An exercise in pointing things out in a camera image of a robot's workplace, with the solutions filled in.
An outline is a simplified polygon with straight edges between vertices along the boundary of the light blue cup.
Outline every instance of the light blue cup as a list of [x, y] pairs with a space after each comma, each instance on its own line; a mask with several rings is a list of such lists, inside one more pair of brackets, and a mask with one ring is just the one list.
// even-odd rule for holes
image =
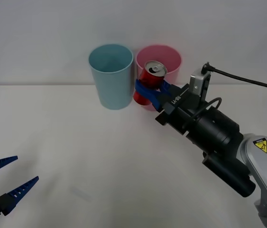
[[89, 55], [89, 64], [101, 104], [118, 110], [132, 99], [133, 53], [122, 45], [106, 44]]

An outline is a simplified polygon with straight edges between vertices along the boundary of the silver bracket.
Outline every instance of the silver bracket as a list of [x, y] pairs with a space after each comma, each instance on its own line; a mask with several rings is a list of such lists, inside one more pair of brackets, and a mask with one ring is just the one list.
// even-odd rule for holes
[[198, 95], [201, 98], [201, 101], [205, 101], [210, 76], [211, 74], [209, 71], [202, 75], [201, 69], [197, 69], [190, 76], [189, 92]]

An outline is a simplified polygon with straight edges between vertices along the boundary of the robotic arm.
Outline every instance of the robotic arm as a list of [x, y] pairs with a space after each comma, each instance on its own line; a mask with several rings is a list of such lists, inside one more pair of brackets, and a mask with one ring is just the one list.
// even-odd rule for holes
[[[136, 91], [160, 112], [156, 118], [160, 124], [169, 124], [182, 135], [188, 132], [186, 137], [203, 150], [203, 164], [238, 194], [248, 197], [253, 193], [256, 185], [250, 175], [254, 177], [261, 188], [261, 199], [255, 206], [267, 227], [267, 137], [241, 134], [239, 125], [218, 110], [221, 98], [205, 101], [212, 71], [228, 74], [207, 63], [193, 72], [190, 83], [182, 88], [164, 81], [160, 91], [156, 91], [136, 80]], [[207, 109], [215, 102], [215, 107]]]

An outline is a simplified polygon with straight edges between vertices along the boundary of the red soda can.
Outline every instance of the red soda can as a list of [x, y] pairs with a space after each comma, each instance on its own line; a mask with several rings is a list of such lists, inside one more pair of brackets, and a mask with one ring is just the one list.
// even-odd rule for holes
[[[154, 60], [148, 61], [145, 63], [145, 67], [138, 80], [144, 87], [157, 90], [163, 83], [166, 74], [167, 69], [163, 64]], [[151, 104], [151, 101], [144, 98], [137, 91], [135, 91], [133, 99], [140, 105]]]

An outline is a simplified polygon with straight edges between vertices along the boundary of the black cylinder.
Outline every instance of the black cylinder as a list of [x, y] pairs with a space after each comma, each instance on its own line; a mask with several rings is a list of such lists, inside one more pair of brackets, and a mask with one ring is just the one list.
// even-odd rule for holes
[[205, 110], [188, 131], [187, 138], [206, 153], [235, 156], [243, 139], [239, 125], [214, 107]]
[[250, 180], [248, 174], [242, 173], [242, 170], [238, 169], [236, 163], [220, 158], [215, 153], [208, 154], [203, 161], [203, 164], [208, 169], [225, 181], [242, 197], [250, 196], [255, 190], [256, 185]]

